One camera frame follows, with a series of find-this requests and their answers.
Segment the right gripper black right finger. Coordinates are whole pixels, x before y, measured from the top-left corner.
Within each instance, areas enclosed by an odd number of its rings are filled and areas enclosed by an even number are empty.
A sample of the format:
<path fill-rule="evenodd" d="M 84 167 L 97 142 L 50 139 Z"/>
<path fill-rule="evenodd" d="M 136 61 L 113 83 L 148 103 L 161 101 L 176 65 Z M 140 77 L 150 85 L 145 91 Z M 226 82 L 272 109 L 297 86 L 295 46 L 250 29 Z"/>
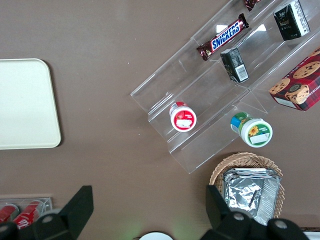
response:
<path fill-rule="evenodd" d="M 270 219 L 262 225 L 241 211 L 232 211 L 214 185 L 206 186 L 206 213 L 211 224 L 202 240 L 306 240 L 308 237 L 294 222 Z"/>

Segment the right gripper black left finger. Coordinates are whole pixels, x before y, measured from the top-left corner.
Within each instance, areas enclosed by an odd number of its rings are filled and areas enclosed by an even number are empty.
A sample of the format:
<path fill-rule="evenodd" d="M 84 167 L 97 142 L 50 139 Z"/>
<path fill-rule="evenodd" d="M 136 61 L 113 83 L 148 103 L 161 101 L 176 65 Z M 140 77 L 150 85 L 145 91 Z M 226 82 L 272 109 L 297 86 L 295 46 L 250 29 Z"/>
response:
<path fill-rule="evenodd" d="M 18 229 L 14 222 L 0 224 L 2 240 L 76 240 L 94 211 L 93 188 L 82 186 L 59 212 L 46 212 L 31 225 Z"/>

